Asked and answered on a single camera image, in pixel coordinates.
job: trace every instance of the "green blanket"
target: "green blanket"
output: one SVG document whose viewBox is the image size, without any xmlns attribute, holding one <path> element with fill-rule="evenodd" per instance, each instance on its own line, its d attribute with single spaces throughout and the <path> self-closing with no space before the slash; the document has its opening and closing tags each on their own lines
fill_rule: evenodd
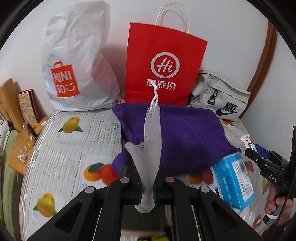
<svg viewBox="0 0 296 241">
<path fill-rule="evenodd" d="M 23 176 L 8 166 L 9 158 L 18 136 L 16 130 L 12 130 L 1 160 L 2 205 L 4 224 L 16 241 L 21 241 L 19 204 Z"/>
</svg>

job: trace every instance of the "notebook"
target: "notebook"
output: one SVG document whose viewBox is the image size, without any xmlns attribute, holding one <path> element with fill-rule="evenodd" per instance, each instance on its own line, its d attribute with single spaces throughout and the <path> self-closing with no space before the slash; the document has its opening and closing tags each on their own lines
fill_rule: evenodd
<svg viewBox="0 0 296 241">
<path fill-rule="evenodd" d="M 38 124 L 39 118 L 34 103 L 33 89 L 20 92 L 17 98 L 24 120 L 28 121 L 30 124 Z"/>
</svg>

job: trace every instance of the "nike swoosh logo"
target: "nike swoosh logo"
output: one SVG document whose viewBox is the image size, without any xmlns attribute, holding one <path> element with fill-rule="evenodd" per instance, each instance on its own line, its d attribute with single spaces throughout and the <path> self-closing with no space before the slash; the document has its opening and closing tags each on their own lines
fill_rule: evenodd
<svg viewBox="0 0 296 241">
<path fill-rule="evenodd" d="M 218 116 L 223 116 L 223 115 L 230 115 L 230 114 L 234 114 L 234 113 L 237 113 L 237 112 L 222 112 L 222 108 L 216 110 L 216 115 Z"/>
</svg>

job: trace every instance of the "white plastic bag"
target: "white plastic bag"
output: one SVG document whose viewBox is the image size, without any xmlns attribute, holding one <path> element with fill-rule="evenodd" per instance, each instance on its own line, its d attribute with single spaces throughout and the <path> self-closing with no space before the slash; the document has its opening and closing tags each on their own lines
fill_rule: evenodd
<svg viewBox="0 0 296 241">
<path fill-rule="evenodd" d="M 133 158 L 142 183 L 141 203 L 135 206 L 140 213 L 148 213 L 154 208 L 153 186 L 159 170 L 162 149 L 157 87 L 154 81 L 150 80 L 150 83 L 154 87 L 155 96 L 146 113 L 144 142 L 139 145 L 127 142 L 125 145 Z"/>
<path fill-rule="evenodd" d="M 109 5 L 70 6 L 44 27 L 42 71 L 55 110 L 108 108 L 117 100 L 116 76 L 100 49 L 109 36 Z"/>
</svg>

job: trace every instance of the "purple cloth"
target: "purple cloth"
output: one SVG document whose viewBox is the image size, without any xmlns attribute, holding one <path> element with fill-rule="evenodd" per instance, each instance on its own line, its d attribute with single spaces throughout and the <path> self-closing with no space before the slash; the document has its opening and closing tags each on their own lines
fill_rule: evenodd
<svg viewBox="0 0 296 241">
<path fill-rule="evenodd" d="M 162 150 L 160 166 L 171 175 L 202 172 L 224 156 L 241 152 L 230 145 L 223 126 L 212 110 L 178 105 L 159 105 Z M 149 104 L 118 104 L 112 107 L 118 117 L 123 138 L 135 145 L 144 141 L 144 122 Z M 124 150 L 113 160 L 113 170 L 132 166 Z"/>
</svg>

